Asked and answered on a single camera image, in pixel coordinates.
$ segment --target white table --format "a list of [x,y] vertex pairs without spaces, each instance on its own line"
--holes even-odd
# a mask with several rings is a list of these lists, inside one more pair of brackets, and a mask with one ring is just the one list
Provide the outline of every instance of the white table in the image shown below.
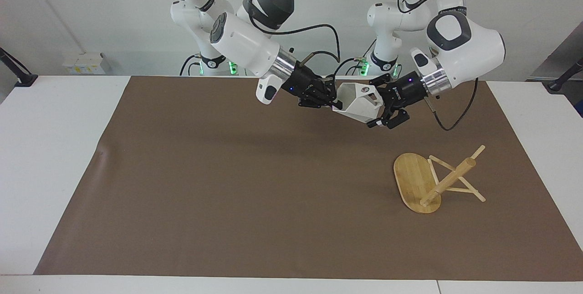
[[[31,276],[128,80],[41,77],[0,105],[0,293],[583,293],[583,282]],[[488,85],[583,248],[583,119],[539,83]]]

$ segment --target wooden stand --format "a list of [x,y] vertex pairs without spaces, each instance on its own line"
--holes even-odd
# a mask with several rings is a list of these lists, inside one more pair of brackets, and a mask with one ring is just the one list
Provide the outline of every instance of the wooden stand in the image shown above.
[[[429,159],[406,153],[397,158],[394,165],[395,177],[401,198],[408,208],[417,213],[433,213],[441,206],[441,194],[446,191],[465,192],[475,195],[481,202],[482,196],[464,175],[476,165],[476,158],[486,147],[481,146],[471,157],[468,157],[458,167],[431,155]],[[433,162],[449,169],[451,172],[441,181],[437,178]],[[455,188],[453,184],[460,180],[466,188]]]

